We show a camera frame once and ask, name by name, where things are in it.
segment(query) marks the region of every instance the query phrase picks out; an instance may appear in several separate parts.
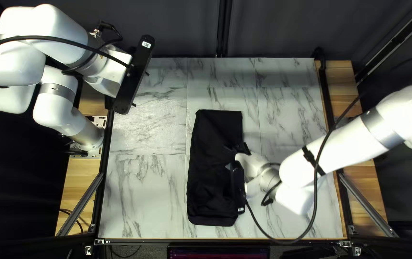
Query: white marble table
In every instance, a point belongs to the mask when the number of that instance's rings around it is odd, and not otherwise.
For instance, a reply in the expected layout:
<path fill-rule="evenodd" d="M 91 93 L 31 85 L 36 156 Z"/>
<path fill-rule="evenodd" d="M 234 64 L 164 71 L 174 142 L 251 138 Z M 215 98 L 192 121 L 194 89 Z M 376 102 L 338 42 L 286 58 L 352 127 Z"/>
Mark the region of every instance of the white marble table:
<path fill-rule="evenodd" d="M 198 109 L 243 114 L 253 153 L 281 162 L 326 131 L 313 59 L 152 59 L 128 115 L 116 114 L 100 220 L 101 238 L 264 238 L 249 212 L 232 227 L 197 226 L 186 216 L 191 132 Z M 342 237 L 332 174 L 320 182 L 312 238 Z M 295 215 L 263 193 L 249 200 L 272 236 L 294 238 L 312 211 Z"/>

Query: black cable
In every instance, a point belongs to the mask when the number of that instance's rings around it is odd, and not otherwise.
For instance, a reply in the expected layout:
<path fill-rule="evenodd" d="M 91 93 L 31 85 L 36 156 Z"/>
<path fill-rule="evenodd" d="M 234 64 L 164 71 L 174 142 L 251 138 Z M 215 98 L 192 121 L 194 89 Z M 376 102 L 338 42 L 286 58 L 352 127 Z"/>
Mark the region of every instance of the black cable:
<path fill-rule="evenodd" d="M 65 213 L 65 214 L 68 214 L 69 216 L 70 216 L 70 214 L 71 214 L 70 212 L 65 211 L 64 209 L 59 209 L 59 211 Z M 78 220 L 77 220 L 77 224 L 78 224 L 78 226 L 80 227 L 81 233 L 83 234 L 83 233 L 84 233 L 83 227 L 81 226 L 81 224 L 80 224 L 80 222 L 79 222 Z"/>
<path fill-rule="evenodd" d="M 412 61 L 412 57 L 409 59 L 406 59 L 402 62 L 400 62 L 399 64 L 397 64 L 396 66 L 392 67 L 389 71 L 387 71 L 387 73 L 395 70 L 396 68 L 401 67 L 402 65 L 404 65 L 407 62 Z M 357 103 L 359 101 L 359 99 L 361 97 L 363 97 L 364 95 L 366 95 L 369 90 L 372 88 L 372 86 L 370 86 L 369 88 L 367 88 L 365 91 L 363 91 L 362 93 L 360 93 L 354 100 L 352 103 L 350 103 L 350 105 L 348 105 L 347 109 L 344 110 L 344 112 L 339 116 L 339 118 L 335 121 L 334 125 L 332 126 L 332 128 L 329 129 L 328 133 L 326 134 L 326 136 L 323 139 L 323 142 L 321 143 L 320 149 L 318 151 L 318 155 L 317 155 L 317 159 L 315 161 L 315 166 L 314 166 L 314 179 L 313 179 L 313 214 L 312 214 L 312 218 L 310 220 L 310 222 L 308 223 L 307 228 L 305 229 L 305 231 L 296 239 L 293 240 L 289 240 L 289 241 L 282 241 L 282 240 L 277 240 L 273 237 L 271 237 L 270 235 L 268 235 L 263 229 L 262 227 L 259 225 L 259 223 L 257 222 L 254 213 L 251 209 L 251 207 L 249 206 L 249 203 L 247 202 L 246 198 L 246 206 L 249 209 L 249 212 L 251 213 L 251 216 L 256 224 L 256 226 L 259 228 L 259 230 L 262 232 L 262 234 L 264 234 L 267 238 L 269 238 L 270 240 L 272 240 L 273 242 L 280 244 L 280 245 L 290 245 L 290 244 L 294 244 L 297 243 L 298 241 L 300 241 L 312 228 L 313 223 L 315 222 L 315 217 L 317 214 L 317 207 L 318 207 L 318 177 L 317 177 L 317 173 L 318 173 L 318 166 L 319 166 L 319 160 L 320 160 L 320 156 L 321 156 L 321 152 L 324 149 L 324 145 L 326 144 L 326 142 L 328 141 L 329 136 L 331 135 L 331 133 L 336 129 L 337 125 L 339 124 L 339 122 L 341 121 L 341 119 L 343 117 L 345 117 L 345 115 L 347 114 L 347 112 L 352 109 L 352 107 L 355 105 L 355 103 Z"/>
<path fill-rule="evenodd" d="M 139 249 L 140 249 L 141 247 L 142 247 L 142 245 L 140 245 L 140 246 L 135 250 L 135 252 L 132 253 L 132 254 L 130 254 L 130 255 L 122 256 L 122 255 L 119 255 L 119 254 L 117 254 L 116 252 L 114 252 L 113 249 L 112 249 L 112 246 L 108 246 L 108 248 L 110 249 L 111 254 L 114 254 L 114 255 L 116 255 L 116 256 L 118 256 L 118 257 L 121 257 L 121 258 L 129 258 L 129 257 L 135 255 L 135 253 L 137 253 L 137 251 L 139 251 Z"/>
<path fill-rule="evenodd" d="M 64 211 L 70 212 L 70 213 L 73 212 L 73 211 L 71 211 L 71 210 L 69 210 L 69 209 L 61 209 L 61 210 L 64 210 Z M 86 220 L 84 220 L 81 216 L 78 216 L 78 219 L 80 219 L 86 226 L 89 226 L 89 223 L 86 222 Z"/>
<path fill-rule="evenodd" d="M 270 166 L 272 166 L 272 165 L 278 165 L 278 166 L 280 166 L 281 164 L 280 164 L 280 163 L 268 163 L 268 165 L 270 165 Z M 268 204 L 273 203 L 273 199 L 272 199 L 272 198 L 270 198 L 270 199 L 268 199 L 268 200 L 266 200 L 266 199 L 267 199 L 267 197 L 270 195 L 270 193 L 273 192 L 273 190 L 274 190 L 276 187 L 278 187 L 281 183 L 282 183 L 282 181 L 279 180 L 275 185 L 272 186 L 272 188 L 270 188 L 270 189 L 267 191 L 267 193 L 265 194 L 264 198 L 263 198 L 262 201 L 260 202 L 260 205 L 261 205 L 261 206 L 267 206 Z"/>
<path fill-rule="evenodd" d="M 113 39 L 113 40 L 107 41 L 107 42 L 105 42 L 104 44 L 100 45 L 97 49 L 100 50 L 100 49 L 103 48 L 104 46 L 107 46 L 107 45 L 109 45 L 109 44 L 112 44 L 112 43 L 115 43 L 115 42 L 118 42 L 118 41 L 122 41 L 122 40 L 123 40 L 123 38 Z M 96 53 L 94 53 L 93 55 L 89 56 L 84 62 L 82 62 L 82 63 L 80 63 L 80 64 L 78 64 L 78 65 L 76 65 L 76 66 L 74 66 L 74 67 L 67 68 L 67 69 L 63 70 L 63 71 L 62 71 L 62 74 L 64 74 L 64 75 L 71 75 L 72 72 L 74 72 L 74 71 L 82 68 L 82 67 L 85 66 L 86 64 L 88 64 L 88 63 L 94 58 L 94 56 L 96 56 Z"/>
<path fill-rule="evenodd" d="M 99 46 L 97 48 L 99 50 L 101 48 L 103 48 L 104 46 L 107 46 L 109 44 L 116 43 L 116 42 L 119 42 L 119 41 L 123 40 L 123 36 L 120 34 L 120 32 L 118 32 L 117 28 L 113 24 L 106 23 L 105 21 L 99 21 L 99 25 L 97 26 L 97 29 L 99 31 L 104 31 L 104 29 L 111 29 L 118 37 L 117 39 L 113 39 L 113 40 L 109 40 L 109 41 L 104 42 L 104 44 L 102 44 L 101 46 Z M 69 75 L 70 73 L 74 72 L 75 70 L 80 69 L 81 67 L 88 64 L 94 58 L 95 55 L 96 54 L 94 53 L 93 55 L 89 56 L 84 62 L 82 62 L 81 64 L 78 64 L 75 67 L 63 70 L 62 74 Z"/>
<path fill-rule="evenodd" d="M 65 44 L 69 44 L 72 46 L 76 46 L 85 50 L 89 50 L 91 52 L 94 52 L 96 54 L 99 54 L 103 57 L 106 57 L 110 60 L 113 60 L 115 62 L 117 62 L 118 64 L 124 66 L 125 68 L 129 68 L 130 65 L 126 64 L 125 62 L 117 59 L 114 56 L 111 56 L 110 54 L 107 54 L 99 49 L 93 48 L 93 47 L 89 47 L 87 45 L 75 42 L 75 41 L 70 41 L 70 40 L 66 40 L 66 39 L 62 39 L 62 38 L 57 38 L 57 37 L 51 37 L 51 36 L 41 36 L 41 35 L 31 35 L 31 36 L 14 36 L 14 37 L 10 37 L 10 38 L 6 38 L 6 39 L 2 39 L 0 40 L 0 45 L 1 44 L 5 44 L 11 41 L 25 41 L 25 40 L 43 40 L 43 41 L 55 41 L 55 42 L 61 42 L 61 43 L 65 43 Z"/>
<path fill-rule="evenodd" d="M 270 190 L 267 191 L 267 193 L 265 194 L 264 198 L 262 199 L 262 201 L 260 202 L 261 206 L 267 206 L 268 204 L 273 203 L 273 199 L 270 198 L 268 200 L 267 197 L 270 195 L 271 192 L 273 192 L 273 190 L 278 187 L 280 184 L 282 183 L 281 180 L 279 180 L 275 185 L 272 186 L 272 188 L 270 188 Z"/>
<path fill-rule="evenodd" d="M 70 256 L 71 256 L 71 252 L 72 252 L 73 250 L 71 249 L 70 251 L 68 251 L 68 255 L 67 255 L 67 259 L 70 259 Z"/>

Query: metal bracket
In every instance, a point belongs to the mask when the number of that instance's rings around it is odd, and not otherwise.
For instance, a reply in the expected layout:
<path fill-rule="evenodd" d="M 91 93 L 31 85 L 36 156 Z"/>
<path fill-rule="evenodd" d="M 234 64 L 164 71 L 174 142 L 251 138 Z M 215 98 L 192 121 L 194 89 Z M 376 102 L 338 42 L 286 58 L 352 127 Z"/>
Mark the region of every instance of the metal bracket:
<path fill-rule="evenodd" d="M 360 255 L 361 255 L 361 248 L 353 247 L 353 256 L 360 256 Z"/>
<path fill-rule="evenodd" d="M 95 224 L 89 225 L 88 233 L 94 233 L 94 229 L 95 229 Z"/>
<path fill-rule="evenodd" d="M 84 254 L 85 255 L 92 255 L 91 246 L 84 247 Z"/>
<path fill-rule="evenodd" d="M 104 239 L 94 239 L 95 246 L 101 246 L 104 244 Z"/>
<path fill-rule="evenodd" d="M 387 221 L 372 207 L 369 201 L 364 197 L 361 191 L 348 179 L 348 177 L 342 173 L 338 173 L 337 177 L 340 182 L 347 188 L 347 190 L 356 198 L 361 204 L 364 210 L 368 213 L 369 217 L 374 221 L 376 226 L 382 230 L 387 237 L 398 237 L 393 228 L 391 228 Z"/>
<path fill-rule="evenodd" d="M 348 225 L 348 233 L 351 235 L 358 234 L 358 232 L 356 232 L 355 226 L 353 225 Z"/>
<path fill-rule="evenodd" d="M 87 117 L 92 117 L 93 123 L 96 126 L 102 126 L 105 129 L 105 126 L 107 125 L 107 116 L 100 116 L 100 115 L 92 115 L 92 116 L 87 116 Z M 79 144 L 78 143 L 73 143 L 70 145 L 70 150 L 79 150 Z M 71 155 L 70 158 L 74 158 L 74 159 L 100 159 L 100 157 L 102 156 L 102 144 L 93 149 L 93 150 L 89 150 L 88 151 L 88 155 L 83 157 L 80 155 Z"/>
<path fill-rule="evenodd" d="M 348 240 L 340 240 L 339 246 L 341 247 L 352 247 L 352 243 Z"/>
<path fill-rule="evenodd" d="M 78 219 L 80 216 L 81 212 L 83 211 L 84 207 L 88 203 L 88 201 L 91 199 L 93 193 L 96 191 L 96 189 L 99 187 L 100 183 L 102 182 L 102 178 L 104 177 L 103 173 L 99 173 L 94 180 L 92 181 L 91 185 L 88 187 L 86 192 L 84 192 L 83 196 L 81 197 L 80 201 L 78 204 L 75 206 L 71 214 L 68 216 L 68 218 L 65 220 L 64 225 L 60 228 L 59 232 L 57 233 L 56 236 L 65 236 L 68 235 L 70 232 L 71 228 L 75 224 L 75 221 Z"/>

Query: mounting plate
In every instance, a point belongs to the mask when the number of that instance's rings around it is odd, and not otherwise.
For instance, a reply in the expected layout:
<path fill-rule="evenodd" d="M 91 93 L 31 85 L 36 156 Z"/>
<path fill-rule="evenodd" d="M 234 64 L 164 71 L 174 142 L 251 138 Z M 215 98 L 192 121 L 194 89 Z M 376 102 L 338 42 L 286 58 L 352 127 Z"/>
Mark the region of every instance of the mounting plate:
<path fill-rule="evenodd" d="M 91 118 L 91 121 L 93 121 L 93 123 L 98 126 L 98 127 L 103 127 L 105 129 L 106 125 L 107 125 L 107 116 L 98 116 L 98 115 L 91 115 L 91 116 L 86 116 L 88 118 Z M 77 143 L 72 143 L 70 145 L 70 150 L 79 150 L 78 148 L 79 144 Z M 71 155 L 70 158 L 74 158 L 74 159 L 100 159 L 100 157 L 102 156 L 102 144 L 100 146 L 98 146 L 97 148 L 93 149 L 93 150 L 89 150 L 88 151 L 88 156 L 83 157 L 80 155 Z"/>

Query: black backdrop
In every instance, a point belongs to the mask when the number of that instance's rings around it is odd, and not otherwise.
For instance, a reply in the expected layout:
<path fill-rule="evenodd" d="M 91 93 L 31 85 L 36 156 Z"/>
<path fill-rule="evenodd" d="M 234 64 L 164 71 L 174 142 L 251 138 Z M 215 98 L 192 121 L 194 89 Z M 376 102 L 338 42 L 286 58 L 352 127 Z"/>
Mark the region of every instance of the black backdrop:
<path fill-rule="evenodd" d="M 213 56 L 220 0 L 0 0 L 3 7 L 51 3 L 85 29 L 117 26 L 124 48 L 157 40 L 154 57 Z M 229 56 L 308 57 L 364 65 L 412 17 L 412 0 L 235 0 Z"/>
<path fill-rule="evenodd" d="M 34 122 L 34 103 L 21 115 L 0 112 L 0 241 L 55 235 L 66 140 Z"/>

